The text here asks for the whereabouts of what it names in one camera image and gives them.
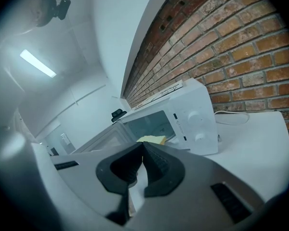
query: ceiling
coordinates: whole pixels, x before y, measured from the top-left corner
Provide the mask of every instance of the ceiling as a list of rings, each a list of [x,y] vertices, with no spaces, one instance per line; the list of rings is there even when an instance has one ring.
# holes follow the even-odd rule
[[[57,75],[50,78],[23,60],[19,54],[27,49]],[[14,37],[6,43],[12,76],[28,95],[53,89],[60,82],[99,62],[91,22],[91,0],[71,0],[66,18]]]

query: microwave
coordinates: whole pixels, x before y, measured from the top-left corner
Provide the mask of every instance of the microwave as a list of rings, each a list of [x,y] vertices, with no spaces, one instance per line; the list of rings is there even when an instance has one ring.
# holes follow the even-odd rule
[[[218,152],[218,133],[207,88],[194,78],[179,81],[134,107],[74,153],[166,136],[165,145],[193,154]]]

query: yellow sponge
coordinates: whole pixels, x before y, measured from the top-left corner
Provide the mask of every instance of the yellow sponge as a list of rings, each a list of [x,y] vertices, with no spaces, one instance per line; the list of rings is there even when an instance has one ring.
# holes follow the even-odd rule
[[[166,141],[166,136],[143,136],[137,142],[150,142],[155,144],[164,144]]]

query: fluorescent light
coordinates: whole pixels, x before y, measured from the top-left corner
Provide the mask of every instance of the fluorescent light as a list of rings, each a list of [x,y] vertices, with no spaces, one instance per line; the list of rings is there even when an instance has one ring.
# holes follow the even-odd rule
[[[50,68],[46,67],[43,63],[41,63],[34,55],[32,55],[29,51],[23,50],[23,52],[20,53],[20,57],[25,59],[28,63],[36,67],[39,71],[42,71],[49,77],[53,78],[57,74],[52,71]]]

